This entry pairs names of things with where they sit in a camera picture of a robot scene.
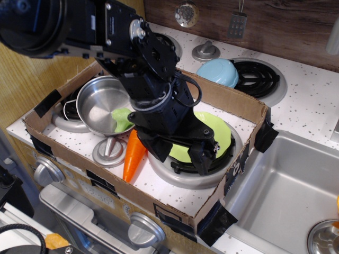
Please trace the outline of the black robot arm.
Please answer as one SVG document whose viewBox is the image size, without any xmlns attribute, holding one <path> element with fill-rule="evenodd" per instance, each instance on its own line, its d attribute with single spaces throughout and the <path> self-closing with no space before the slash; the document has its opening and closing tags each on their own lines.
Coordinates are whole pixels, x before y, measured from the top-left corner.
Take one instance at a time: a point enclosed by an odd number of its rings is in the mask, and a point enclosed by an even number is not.
<svg viewBox="0 0 339 254">
<path fill-rule="evenodd" d="M 1 42 L 31 57 L 95 58 L 129 94 L 128 119 L 159 161 L 187 147 L 202 176 L 216 160 L 214 132 L 198 120 L 175 47 L 161 42 L 136 11 L 118 1 L 1 1 Z"/>
</svg>

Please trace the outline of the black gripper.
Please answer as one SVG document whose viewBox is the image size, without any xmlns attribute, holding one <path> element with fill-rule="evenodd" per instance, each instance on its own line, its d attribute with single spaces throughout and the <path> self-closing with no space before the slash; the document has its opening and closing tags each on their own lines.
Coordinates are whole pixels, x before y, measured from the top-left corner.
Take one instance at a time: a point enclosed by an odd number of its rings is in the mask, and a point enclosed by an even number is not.
<svg viewBox="0 0 339 254">
<path fill-rule="evenodd" d="M 219 143 L 214 131 L 193 112 L 197 102 L 189 91 L 191 78 L 176 77 L 165 85 L 164 96 L 157 100 L 132 100 L 134 112 L 128 120 L 136 126 L 138 138 L 159 161 L 164 162 L 173 144 L 189 148 L 188 154 L 198 174 L 205 176 L 216 160 Z"/>
</svg>

